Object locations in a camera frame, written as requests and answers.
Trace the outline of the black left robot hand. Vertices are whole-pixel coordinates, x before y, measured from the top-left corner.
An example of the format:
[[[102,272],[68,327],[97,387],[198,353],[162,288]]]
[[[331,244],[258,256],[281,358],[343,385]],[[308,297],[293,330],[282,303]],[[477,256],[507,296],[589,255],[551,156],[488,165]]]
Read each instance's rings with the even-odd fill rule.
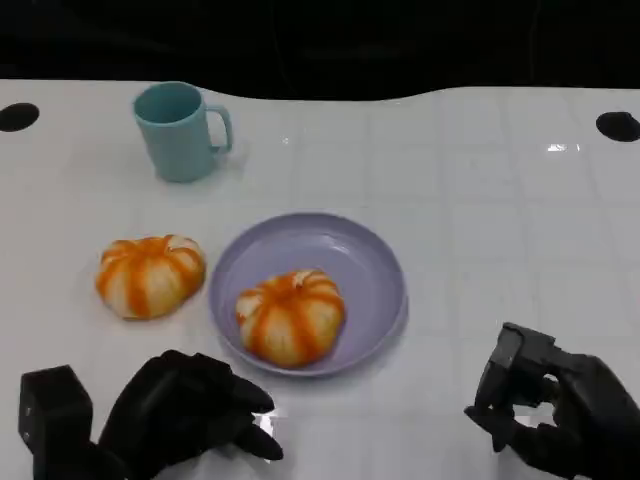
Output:
[[[272,397],[231,367],[201,353],[167,350],[148,360],[118,396],[98,445],[135,479],[234,445],[278,461],[282,447],[255,423],[275,409]]]

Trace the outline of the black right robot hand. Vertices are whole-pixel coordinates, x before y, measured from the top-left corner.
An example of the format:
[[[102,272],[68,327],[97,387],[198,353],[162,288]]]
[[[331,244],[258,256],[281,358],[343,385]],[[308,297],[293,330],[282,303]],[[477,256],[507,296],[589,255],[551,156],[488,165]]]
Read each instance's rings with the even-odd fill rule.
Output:
[[[527,465],[565,478],[636,479],[639,407],[597,356],[504,323],[465,414]]]

